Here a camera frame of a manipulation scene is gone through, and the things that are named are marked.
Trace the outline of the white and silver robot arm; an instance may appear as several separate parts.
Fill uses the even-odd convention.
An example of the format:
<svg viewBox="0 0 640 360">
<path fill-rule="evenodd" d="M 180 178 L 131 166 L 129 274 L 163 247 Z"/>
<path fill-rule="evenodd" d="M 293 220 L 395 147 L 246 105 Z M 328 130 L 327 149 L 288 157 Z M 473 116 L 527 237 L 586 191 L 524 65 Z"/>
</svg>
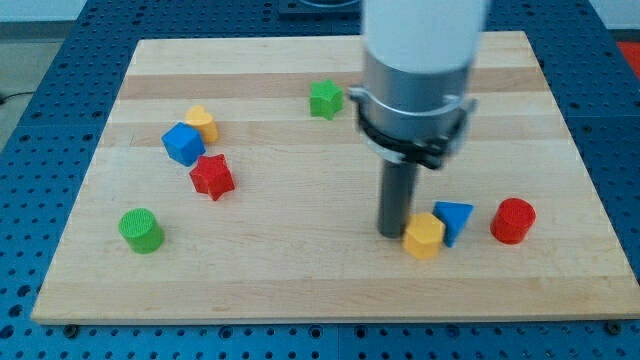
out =
<svg viewBox="0 0 640 360">
<path fill-rule="evenodd" d="M 362 81 L 349 88 L 364 142 L 394 164 L 438 169 L 464 137 L 489 0 L 364 0 Z"/>
</svg>

